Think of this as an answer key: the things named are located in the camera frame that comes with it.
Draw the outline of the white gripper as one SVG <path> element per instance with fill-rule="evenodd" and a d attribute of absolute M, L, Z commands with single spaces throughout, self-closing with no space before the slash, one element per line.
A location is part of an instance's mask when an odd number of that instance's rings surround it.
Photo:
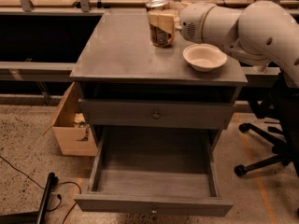
<path fill-rule="evenodd" d="M 163 10 L 160 14 L 149 11 L 149 24 L 159 27 L 168 34 L 180 31 L 185 40 L 201 44 L 204 42 L 203 29 L 206 16 L 216 6 L 212 3 L 198 2 L 183 8 L 180 15 L 174 9 Z"/>

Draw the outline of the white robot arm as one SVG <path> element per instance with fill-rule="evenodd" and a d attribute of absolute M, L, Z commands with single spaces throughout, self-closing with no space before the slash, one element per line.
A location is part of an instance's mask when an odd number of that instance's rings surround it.
<path fill-rule="evenodd" d="M 149 24 L 193 43 L 213 45 L 252 66 L 271 62 L 291 84 L 299 85 L 299 24 L 280 5 L 258 1 L 243 9 L 213 3 L 173 2 L 169 9 L 148 13 Z"/>

